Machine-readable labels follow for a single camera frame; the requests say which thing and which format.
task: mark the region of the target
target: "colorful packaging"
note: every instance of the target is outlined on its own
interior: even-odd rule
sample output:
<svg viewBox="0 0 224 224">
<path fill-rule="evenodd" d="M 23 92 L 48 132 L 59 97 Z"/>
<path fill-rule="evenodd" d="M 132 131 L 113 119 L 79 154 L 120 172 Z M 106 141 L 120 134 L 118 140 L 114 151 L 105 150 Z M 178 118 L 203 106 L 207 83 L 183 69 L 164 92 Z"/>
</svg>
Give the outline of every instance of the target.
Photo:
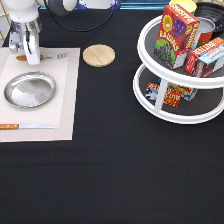
<svg viewBox="0 0 224 224">
<path fill-rule="evenodd" d="M 178 4 L 163 11 L 155 54 L 171 69 L 183 66 L 200 20 Z"/>
<path fill-rule="evenodd" d="M 224 46 L 214 48 L 198 57 L 193 75 L 207 77 L 224 65 Z"/>
<path fill-rule="evenodd" d="M 207 51 L 211 51 L 212 49 L 219 47 L 222 44 L 224 44 L 224 40 L 220 37 L 217 37 L 214 40 L 211 40 L 208 43 L 202 45 L 201 47 L 193 50 L 190 53 L 190 56 L 187 60 L 185 71 L 187 71 L 188 73 L 191 73 L 197 77 L 203 77 L 202 73 L 196 73 L 196 70 L 199 71 L 204 66 L 204 63 L 200 63 L 201 61 L 199 63 L 197 63 L 197 66 L 196 66 L 196 61 L 198 60 L 198 57 L 202 56 L 202 54 L 206 53 Z"/>
<path fill-rule="evenodd" d="M 177 84 L 174 84 L 174 83 L 169 83 L 168 86 L 172 89 L 176 89 L 176 90 L 179 90 L 181 91 L 181 97 L 187 101 L 190 101 L 192 100 L 198 89 L 196 88 L 190 88 L 190 87 L 185 87 L 185 86 L 179 86 Z"/>
<path fill-rule="evenodd" d="M 159 85 L 149 83 L 146 89 L 145 98 L 156 101 L 158 95 Z M 164 103 L 177 107 L 181 98 L 181 91 L 172 88 L 167 88 Z"/>
</svg>

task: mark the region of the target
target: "metal rod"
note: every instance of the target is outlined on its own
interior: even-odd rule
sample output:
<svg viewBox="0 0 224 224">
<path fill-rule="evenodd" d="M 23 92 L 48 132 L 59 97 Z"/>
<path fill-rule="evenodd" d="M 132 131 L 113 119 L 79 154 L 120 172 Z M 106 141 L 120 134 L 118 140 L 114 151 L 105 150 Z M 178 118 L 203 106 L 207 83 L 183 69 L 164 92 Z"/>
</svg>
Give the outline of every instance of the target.
<svg viewBox="0 0 224 224">
<path fill-rule="evenodd" d="M 6 19 L 7 19 L 7 21 L 8 21 L 8 24 L 9 24 L 9 26 L 11 26 L 11 24 L 10 24 L 10 22 L 9 22 L 9 18 L 8 18 L 8 16 L 7 16 L 8 14 L 6 13 L 5 8 L 4 8 L 3 4 L 2 4 L 2 0 L 0 0 L 0 3 L 1 3 L 1 5 L 2 5 L 2 9 L 3 9 L 4 13 L 5 13 L 5 16 L 6 16 Z"/>
<path fill-rule="evenodd" d="M 0 31 L 0 36 L 1 36 L 0 40 L 5 41 L 5 37 L 2 35 L 2 32 L 1 31 Z"/>
</svg>

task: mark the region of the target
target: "cork coaster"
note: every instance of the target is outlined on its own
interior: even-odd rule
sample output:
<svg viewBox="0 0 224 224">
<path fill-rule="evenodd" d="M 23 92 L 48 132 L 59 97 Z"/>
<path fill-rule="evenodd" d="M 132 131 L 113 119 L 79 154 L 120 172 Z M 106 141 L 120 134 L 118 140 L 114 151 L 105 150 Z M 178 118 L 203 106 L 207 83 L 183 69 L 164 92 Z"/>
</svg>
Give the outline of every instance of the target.
<svg viewBox="0 0 224 224">
<path fill-rule="evenodd" d="M 111 47 L 106 45 L 92 45 L 84 50 L 83 59 L 91 66 L 103 67 L 114 61 L 115 52 Z"/>
</svg>

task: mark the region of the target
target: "red box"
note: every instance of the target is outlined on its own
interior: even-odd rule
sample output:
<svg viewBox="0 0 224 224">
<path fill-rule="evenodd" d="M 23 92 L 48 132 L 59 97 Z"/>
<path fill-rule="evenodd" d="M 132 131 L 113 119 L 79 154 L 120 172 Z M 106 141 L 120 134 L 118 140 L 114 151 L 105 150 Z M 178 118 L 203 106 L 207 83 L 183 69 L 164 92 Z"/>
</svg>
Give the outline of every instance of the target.
<svg viewBox="0 0 224 224">
<path fill-rule="evenodd" d="M 167 5 L 155 45 L 155 54 L 171 69 L 183 66 L 200 20 L 178 4 Z"/>
<path fill-rule="evenodd" d="M 159 85 L 149 83 L 146 89 L 146 99 L 151 99 L 155 101 L 157 98 L 157 93 L 153 91 L 153 98 L 150 98 L 149 90 L 151 90 L 150 92 L 152 92 L 152 90 L 156 90 L 156 92 L 158 93 Z M 181 93 L 182 92 L 179 90 L 167 88 L 166 96 L 164 97 L 164 103 L 177 107 L 180 102 Z"/>
<path fill-rule="evenodd" d="M 214 40 L 209 41 L 207 44 L 204 44 L 201 47 L 198 47 L 195 50 L 193 50 L 190 53 L 189 58 L 187 60 L 185 71 L 191 74 L 194 74 L 194 67 L 198 57 L 202 55 L 203 53 L 205 53 L 206 51 L 210 51 L 223 43 L 224 43 L 224 40 L 220 37 L 217 37 Z"/>
</svg>

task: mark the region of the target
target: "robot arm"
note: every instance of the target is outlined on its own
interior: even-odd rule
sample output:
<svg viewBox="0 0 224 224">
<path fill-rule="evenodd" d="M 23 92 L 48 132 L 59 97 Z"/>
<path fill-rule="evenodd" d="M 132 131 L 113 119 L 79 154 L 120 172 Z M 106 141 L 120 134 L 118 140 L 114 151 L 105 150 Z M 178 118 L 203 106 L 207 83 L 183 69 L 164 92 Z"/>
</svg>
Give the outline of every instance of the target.
<svg viewBox="0 0 224 224">
<path fill-rule="evenodd" d="M 25 50 L 28 63 L 40 63 L 39 32 L 42 25 L 38 7 L 45 6 L 43 0 L 3 0 L 9 8 L 14 31 L 10 33 L 9 48 L 13 53 L 18 47 Z M 72 11 L 77 0 L 46 0 L 50 9 L 58 15 L 65 15 Z"/>
</svg>

